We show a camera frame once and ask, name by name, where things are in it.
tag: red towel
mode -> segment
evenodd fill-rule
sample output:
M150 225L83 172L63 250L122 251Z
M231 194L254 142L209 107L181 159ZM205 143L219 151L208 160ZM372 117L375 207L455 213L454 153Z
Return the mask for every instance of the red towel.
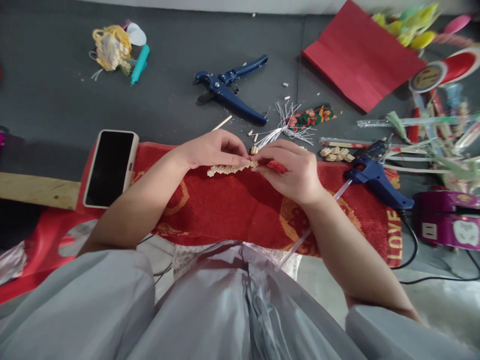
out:
M132 181L137 181L173 146L152 142L139 144ZM76 210L100 217L104 210L84 207L82 199L92 164L93 151L83 172ZM318 177L332 194L340 189L347 164L319 162ZM249 169L236 174L207 176L206 166L187 173L170 199L153 233L186 246L239 240L265 248L289 250L309 227L293 201L283 197L260 174ZM396 174L390 177L398 184ZM352 185L339 204L355 226L390 266L402 259L402 232L395 212L377 201L366 186ZM297 251L317 256L310 235Z

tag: gray clothing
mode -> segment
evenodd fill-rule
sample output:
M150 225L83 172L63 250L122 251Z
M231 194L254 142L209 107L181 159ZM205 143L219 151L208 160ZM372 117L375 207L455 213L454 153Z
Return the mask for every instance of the gray clothing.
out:
M87 253L52 273L0 333L0 359L474 359L391 311L357 306L347 333L250 247L212 246L155 304L147 258Z

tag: red paper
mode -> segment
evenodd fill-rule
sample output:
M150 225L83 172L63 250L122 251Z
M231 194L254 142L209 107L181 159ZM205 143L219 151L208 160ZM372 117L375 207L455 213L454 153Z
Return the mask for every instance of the red paper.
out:
M302 54L367 113L426 66L351 0Z

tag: glue gun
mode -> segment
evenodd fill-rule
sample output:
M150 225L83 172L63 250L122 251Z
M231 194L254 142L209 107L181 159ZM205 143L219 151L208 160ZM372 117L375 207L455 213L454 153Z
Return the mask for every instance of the glue gun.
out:
M385 154L391 146L391 135L374 142L365 152L353 162L353 167L344 174L347 182L342 187L343 191L350 185L368 184L378 200L395 210L407 210L414 206L414 201L400 193L390 183L385 175L383 163Z
M240 115L245 117L246 120L249 120L258 126L264 126L269 119L249 107L237 97L239 92L238 86L235 91L231 91L228 86L235 84L236 80L244 78L255 70L260 69L267 63L268 59L269 57L267 55L263 55L251 63L225 71L218 76L215 76L208 71L198 72L195 75L195 81L197 83L202 81L208 85L208 90L206 92L207 96L200 96L198 101L206 103L212 98L217 98L224 102L229 108L240 113Z

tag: wooden board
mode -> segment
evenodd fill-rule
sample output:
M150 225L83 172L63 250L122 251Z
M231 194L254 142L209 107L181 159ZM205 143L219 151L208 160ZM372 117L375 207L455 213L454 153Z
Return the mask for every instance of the wooden board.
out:
M80 182L0 172L0 199L74 210Z

